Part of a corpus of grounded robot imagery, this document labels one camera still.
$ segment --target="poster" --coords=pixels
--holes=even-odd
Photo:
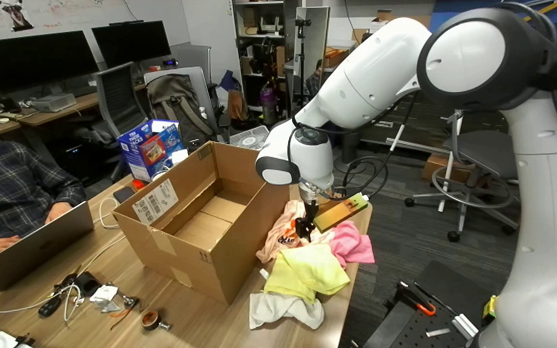
[[[33,29],[27,11],[23,9],[23,0],[0,0],[0,8],[10,18],[12,31]]]

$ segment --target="key fob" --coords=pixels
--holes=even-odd
[[[42,307],[40,307],[40,310],[38,310],[38,315],[40,315],[41,318],[50,317],[53,313],[55,313],[57,308],[59,308],[61,302],[61,296],[53,297],[52,299],[48,300],[48,302],[43,304]]]

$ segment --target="yellow cloth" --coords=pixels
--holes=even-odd
[[[281,250],[264,292],[294,295],[312,304],[316,292],[332,295],[349,282],[330,246],[316,244]]]

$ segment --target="white fan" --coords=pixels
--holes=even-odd
[[[229,137],[229,145],[250,148],[251,150],[261,150],[266,138],[268,138],[268,128],[265,126],[255,127],[251,130],[235,134]]]

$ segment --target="monitor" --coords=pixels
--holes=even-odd
[[[98,70],[83,31],[0,40],[0,90],[5,92]]]
[[[109,68],[171,54],[163,22],[136,22],[91,28]]]

